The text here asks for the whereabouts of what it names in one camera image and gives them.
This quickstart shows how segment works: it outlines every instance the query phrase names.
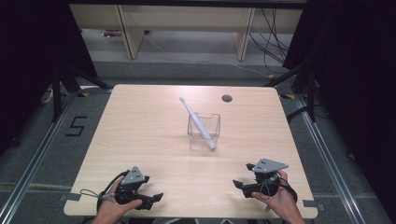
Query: black cable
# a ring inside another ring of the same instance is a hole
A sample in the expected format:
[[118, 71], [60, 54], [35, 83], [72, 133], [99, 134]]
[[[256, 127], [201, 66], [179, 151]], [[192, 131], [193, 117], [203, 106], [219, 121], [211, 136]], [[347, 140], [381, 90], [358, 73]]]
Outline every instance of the black cable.
[[253, 40], [253, 43], [257, 46], [257, 48], [259, 48], [259, 50], [261, 50], [264, 53], [269, 54], [272, 58], [274, 58], [275, 60], [277, 60], [280, 63], [283, 63], [282, 59], [278, 58], [273, 52], [269, 51], [268, 49], [266, 49], [265, 47], [263, 47], [261, 44], [259, 44], [259, 42], [253, 37], [252, 34], [249, 34], [251, 39]]
[[276, 40], [277, 43], [277, 48], [279, 50], [280, 55], [282, 56], [282, 59], [285, 60], [286, 58], [286, 54], [285, 52], [283, 52], [282, 48], [281, 48], [281, 41], [277, 38], [277, 31], [276, 31], [276, 8], [273, 8], [273, 29], [272, 29], [274, 38]]
[[[280, 45], [283, 45], [283, 47], [285, 47], [286, 49], [289, 49], [289, 47], [287, 47], [285, 44], [282, 43], [282, 41], [280, 41], [280, 40], [277, 38], [277, 33], [276, 33], [276, 31], [274, 32], [274, 29], [271, 27], [270, 22], [268, 21], [267, 17], [265, 16], [265, 12], [264, 12], [263, 9], [262, 9], [262, 15], [264, 16], [265, 20], [267, 21], [267, 24], [268, 24], [268, 27], [270, 28], [271, 33], [272, 33], [272, 34], [275, 34], [274, 38], [276, 39], [276, 42], [277, 42], [277, 43], [280, 43]], [[275, 17], [275, 16], [276, 16], [276, 9], [273, 8], [273, 17]]]

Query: cabinet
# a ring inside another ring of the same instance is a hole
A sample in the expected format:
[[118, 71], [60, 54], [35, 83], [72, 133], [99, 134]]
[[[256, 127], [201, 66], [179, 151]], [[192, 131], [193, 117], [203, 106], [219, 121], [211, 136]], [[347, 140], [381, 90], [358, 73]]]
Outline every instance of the cabinet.
[[[272, 9], [244, 7], [153, 7], [70, 5], [80, 29], [121, 30], [130, 59], [137, 56], [145, 30], [234, 33], [236, 57], [244, 61], [249, 33], [270, 33]], [[294, 34], [302, 11], [277, 9], [276, 30]]]

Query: small round object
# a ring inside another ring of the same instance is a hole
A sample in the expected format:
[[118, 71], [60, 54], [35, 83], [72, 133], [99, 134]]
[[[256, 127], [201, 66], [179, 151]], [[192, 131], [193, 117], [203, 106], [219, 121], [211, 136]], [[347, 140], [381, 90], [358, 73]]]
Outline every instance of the small round object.
[[231, 95], [223, 95], [221, 97], [221, 99], [225, 102], [225, 103], [230, 103], [233, 100], [233, 97]]

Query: gray floor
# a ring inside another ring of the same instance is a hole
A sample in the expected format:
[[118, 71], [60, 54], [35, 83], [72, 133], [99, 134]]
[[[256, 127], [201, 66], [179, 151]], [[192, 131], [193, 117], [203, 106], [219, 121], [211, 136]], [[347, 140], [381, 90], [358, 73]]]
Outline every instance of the gray floor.
[[[109, 84], [158, 83], [191, 85], [241, 85], [260, 86], [268, 75], [286, 70], [280, 63], [265, 58], [250, 41], [244, 62], [236, 60], [233, 35], [196, 32], [150, 32], [144, 39], [135, 60], [128, 60], [120, 37], [102, 37], [103, 31], [84, 30], [86, 40], [99, 78]], [[290, 35], [282, 35], [286, 45]], [[278, 54], [276, 48], [271, 51]], [[91, 85], [84, 80], [81, 85]], [[280, 94], [291, 93], [292, 80], [276, 88]], [[99, 122], [109, 92], [92, 89], [87, 97], [77, 97], [65, 113], [56, 137], [41, 162], [30, 188], [15, 212], [11, 223], [79, 223], [82, 217], [68, 217], [63, 212], [63, 194], [71, 189], [89, 143]], [[285, 115], [298, 109], [296, 100], [280, 99]], [[85, 126], [80, 137], [68, 137], [76, 130], [69, 126], [75, 116], [86, 116], [78, 125]], [[391, 223], [365, 180], [357, 164], [348, 159], [348, 152], [332, 120], [323, 107], [316, 108], [316, 118], [321, 135], [332, 153], [349, 190], [367, 223]], [[21, 145], [11, 147], [0, 158], [0, 202], [4, 203], [15, 184], [20, 180], [29, 160], [35, 155], [41, 140], [51, 125], [52, 104], [37, 108], [19, 138]], [[303, 115], [290, 122], [290, 129], [298, 148], [304, 170], [314, 198], [322, 209], [315, 223], [353, 223], [340, 195], [325, 167], [318, 147], [309, 132]]]

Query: aluminum rail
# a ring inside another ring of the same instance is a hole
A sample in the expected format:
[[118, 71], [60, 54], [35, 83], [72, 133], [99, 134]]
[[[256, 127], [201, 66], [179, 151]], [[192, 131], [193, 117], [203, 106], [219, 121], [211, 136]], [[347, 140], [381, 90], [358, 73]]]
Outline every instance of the aluminum rail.
[[7, 199], [7, 202], [3, 204], [1, 207], [0, 213], [0, 220], [3, 224], [8, 224], [11, 219], [14, 217], [21, 201], [29, 189], [29, 185], [32, 182], [35, 174], [37, 173], [38, 169], [42, 161], [44, 160], [50, 145], [55, 138], [57, 132], [60, 129], [61, 124], [64, 121], [64, 115], [66, 111], [70, 107], [71, 103], [74, 99], [76, 99], [77, 93], [69, 93], [66, 96], [64, 101], [64, 111], [60, 114], [60, 117], [51, 123], [49, 129], [47, 130], [46, 135], [44, 136], [43, 140], [41, 141], [35, 155], [30, 160], [29, 164], [27, 165], [23, 175], [21, 176], [20, 180], [18, 181], [17, 185], [15, 186], [14, 190], [12, 190], [10, 196]]
[[[296, 94], [296, 101], [299, 107], [306, 106], [304, 98], [300, 94]], [[337, 164], [332, 158], [332, 153], [327, 148], [325, 141], [323, 140], [320, 131], [318, 130], [318, 126], [315, 122], [312, 122], [311, 118], [309, 118], [308, 113], [303, 112], [303, 118], [306, 126], [308, 127], [309, 132], [311, 133], [315, 144], [317, 145], [318, 152], [320, 157], [323, 159], [323, 162], [326, 165], [327, 171], [329, 172], [330, 178], [334, 183], [335, 189], [340, 196], [341, 201], [344, 204], [347, 214], [352, 223], [363, 224], [367, 223], [363, 217], [361, 209], [359, 208], [355, 198], [353, 197], [349, 187], [343, 176], [341, 175], [340, 170], [338, 169]]]

